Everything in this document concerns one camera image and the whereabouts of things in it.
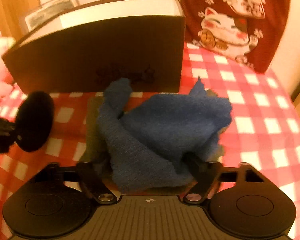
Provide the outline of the blue fuzzy cloth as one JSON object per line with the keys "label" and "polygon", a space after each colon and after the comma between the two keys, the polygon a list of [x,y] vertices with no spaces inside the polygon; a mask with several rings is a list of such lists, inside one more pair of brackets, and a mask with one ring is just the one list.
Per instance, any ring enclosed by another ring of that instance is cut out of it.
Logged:
{"label": "blue fuzzy cloth", "polygon": [[127,79],[112,82],[98,117],[121,192],[189,184],[193,178],[182,162],[188,153],[218,159],[219,132],[232,121],[228,99],[208,96],[197,81],[187,95],[156,94],[124,113],[131,93]]}

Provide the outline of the red lucky cat cushion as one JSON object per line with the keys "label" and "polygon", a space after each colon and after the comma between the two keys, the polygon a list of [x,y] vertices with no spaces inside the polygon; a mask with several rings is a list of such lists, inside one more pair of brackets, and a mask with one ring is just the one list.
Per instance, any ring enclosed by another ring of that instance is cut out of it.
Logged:
{"label": "red lucky cat cushion", "polygon": [[265,73],[286,27],[290,0],[180,0],[185,41]]}

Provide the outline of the brown cardboard box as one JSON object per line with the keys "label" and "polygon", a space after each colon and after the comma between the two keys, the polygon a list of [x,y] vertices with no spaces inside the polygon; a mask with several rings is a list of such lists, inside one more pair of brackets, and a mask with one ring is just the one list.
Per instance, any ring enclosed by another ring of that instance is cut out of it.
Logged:
{"label": "brown cardboard box", "polygon": [[179,91],[185,15],[178,0],[100,0],[60,13],[2,57],[24,93]]}

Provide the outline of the red white checkered tablecloth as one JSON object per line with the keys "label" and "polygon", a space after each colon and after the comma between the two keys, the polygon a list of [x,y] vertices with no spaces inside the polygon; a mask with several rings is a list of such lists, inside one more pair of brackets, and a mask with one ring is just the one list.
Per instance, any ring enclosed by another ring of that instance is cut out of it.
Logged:
{"label": "red white checkered tablecloth", "polygon": [[[272,71],[252,70],[191,44],[184,45],[181,94],[201,79],[205,88],[232,104],[233,121],[221,135],[226,166],[250,163],[276,184],[296,205],[289,232],[300,239],[300,119]],[[2,205],[46,164],[74,165],[85,151],[85,117],[90,93],[53,94],[55,124],[47,144],[26,153],[12,146],[0,155],[0,239],[10,237]]]}

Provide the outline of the framed picture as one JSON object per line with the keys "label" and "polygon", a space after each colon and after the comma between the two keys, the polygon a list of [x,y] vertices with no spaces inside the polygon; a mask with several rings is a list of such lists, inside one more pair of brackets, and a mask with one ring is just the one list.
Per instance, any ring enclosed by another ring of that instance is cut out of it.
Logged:
{"label": "framed picture", "polygon": [[79,6],[78,0],[50,0],[25,16],[25,25],[30,32],[53,16]]}

